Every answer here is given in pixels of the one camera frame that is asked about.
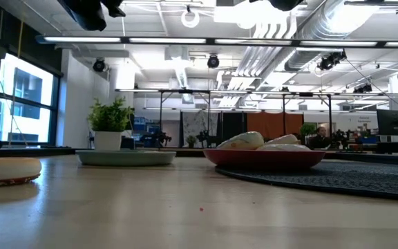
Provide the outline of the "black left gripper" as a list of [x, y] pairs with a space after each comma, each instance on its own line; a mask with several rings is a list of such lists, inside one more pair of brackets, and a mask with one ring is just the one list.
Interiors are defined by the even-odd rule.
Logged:
[[108, 9], [110, 17], [125, 17], [120, 8], [123, 0], [57, 0], [70, 17], [84, 30], [103, 31], [106, 21], [101, 2]]

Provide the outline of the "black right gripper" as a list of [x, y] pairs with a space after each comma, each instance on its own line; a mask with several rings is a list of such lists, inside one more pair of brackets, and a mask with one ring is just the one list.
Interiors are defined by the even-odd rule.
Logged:
[[271, 5], [281, 11], [291, 11], [303, 0], [268, 0]]

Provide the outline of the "large mint donut dark drizzle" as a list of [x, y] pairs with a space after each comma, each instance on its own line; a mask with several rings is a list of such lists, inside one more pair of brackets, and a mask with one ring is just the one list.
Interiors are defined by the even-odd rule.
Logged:
[[220, 143], [217, 149], [255, 150], [262, 145], [264, 145], [263, 136], [257, 131], [249, 131]]

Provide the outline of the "small red frosted donut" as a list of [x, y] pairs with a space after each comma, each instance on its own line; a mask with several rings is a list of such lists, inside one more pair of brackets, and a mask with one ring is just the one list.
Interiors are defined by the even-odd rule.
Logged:
[[38, 178], [41, 162], [37, 158], [0, 158], [0, 186], [19, 185]]

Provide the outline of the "overhead light bar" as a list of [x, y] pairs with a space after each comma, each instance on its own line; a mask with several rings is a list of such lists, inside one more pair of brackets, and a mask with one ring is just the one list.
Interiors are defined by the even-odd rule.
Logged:
[[255, 39], [255, 38], [186, 38], [186, 37], [35, 37], [40, 44], [136, 44], [136, 45], [204, 45], [204, 46], [272, 46], [295, 48], [376, 48], [398, 49], [398, 41], [332, 39]]

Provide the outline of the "green plant in white pot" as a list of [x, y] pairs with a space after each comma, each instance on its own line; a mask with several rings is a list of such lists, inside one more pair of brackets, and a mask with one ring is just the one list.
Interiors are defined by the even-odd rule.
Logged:
[[110, 104], [94, 99], [87, 120], [94, 131], [94, 148], [99, 151], [119, 151], [122, 133], [127, 130], [134, 110], [126, 106], [125, 97], [116, 97]]

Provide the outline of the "large office window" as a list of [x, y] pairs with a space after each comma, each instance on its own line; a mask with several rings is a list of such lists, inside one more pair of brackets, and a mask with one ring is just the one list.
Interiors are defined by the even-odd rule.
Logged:
[[59, 78], [9, 53], [0, 58], [0, 141], [55, 141]]

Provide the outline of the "orange curtain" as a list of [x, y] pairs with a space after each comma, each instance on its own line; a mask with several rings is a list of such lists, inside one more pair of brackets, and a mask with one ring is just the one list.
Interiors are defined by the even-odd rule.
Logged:
[[257, 131], [264, 139], [270, 140], [299, 133], [303, 122], [303, 114], [267, 112], [247, 114], [247, 130]]

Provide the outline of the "black curtain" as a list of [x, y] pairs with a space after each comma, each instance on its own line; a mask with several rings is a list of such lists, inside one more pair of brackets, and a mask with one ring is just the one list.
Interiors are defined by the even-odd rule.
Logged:
[[218, 135], [221, 140], [228, 140], [247, 132], [247, 114], [244, 112], [222, 112], [219, 114]]

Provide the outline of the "person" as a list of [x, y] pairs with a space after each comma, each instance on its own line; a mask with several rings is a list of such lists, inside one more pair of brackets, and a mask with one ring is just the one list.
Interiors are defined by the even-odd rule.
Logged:
[[310, 140], [311, 149], [327, 149], [331, 145], [331, 140], [327, 137], [327, 131], [325, 127], [318, 127], [316, 129], [316, 135]]

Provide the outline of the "grey patterned curtain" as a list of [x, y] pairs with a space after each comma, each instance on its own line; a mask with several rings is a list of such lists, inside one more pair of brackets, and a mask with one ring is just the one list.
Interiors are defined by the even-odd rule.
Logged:
[[182, 130], [186, 146], [188, 145], [187, 138], [189, 136], [196, 137], [201, 131], [207, 130], [210, 136], [216, 136], [218, 131], [218, 113], [211, 112], [210, 121], [208, 121], [208, 113], [206, 111], [182, 112]]

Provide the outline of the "teal round plate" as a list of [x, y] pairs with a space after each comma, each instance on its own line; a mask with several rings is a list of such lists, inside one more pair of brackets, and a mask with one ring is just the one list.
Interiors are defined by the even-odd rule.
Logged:
[[107, 167], [146, 167], [169, 165], [176, 157], [175, 151], [129, 150], [102, 151], [77, 150], [75, 154], [83, 165]]

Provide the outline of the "black computer monitor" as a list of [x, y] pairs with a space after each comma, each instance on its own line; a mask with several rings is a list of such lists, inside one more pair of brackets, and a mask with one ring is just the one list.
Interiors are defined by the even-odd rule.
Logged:
[[398, 136], [398, 111], [377, 109], [378, 134]]

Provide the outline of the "dark round woven placemat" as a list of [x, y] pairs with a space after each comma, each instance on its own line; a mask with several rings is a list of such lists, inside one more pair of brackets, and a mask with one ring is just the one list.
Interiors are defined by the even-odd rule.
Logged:
[[295, 172], [237, 169], [217, 166], [215, 171], [243, 181], [299, 190], [398, 200], [398, 165], [322, 161]]

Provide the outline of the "black aluminium table frame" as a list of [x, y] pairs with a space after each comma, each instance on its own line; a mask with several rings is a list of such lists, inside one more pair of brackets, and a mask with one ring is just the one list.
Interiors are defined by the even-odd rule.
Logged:
[[[177, 157], [187, 158], [204, 158], [202, 149], [178, 149], [168, 148], [169, 151], [175, 151]], [[0, 157], [49, 157], [49, 156], [65, 156], [75, 155], [77, 149], [70, 147], [51, 147], [51, 148], [26, 148], [3, 147], [0, 149]], [[398, 165], [398, 156], [388, 154], [360, 154], [360, 153], [343, 153], [338, 151], [326, 151], [324, 159], [332, 160], [349, 160], [366, 163], [384, 163]]]

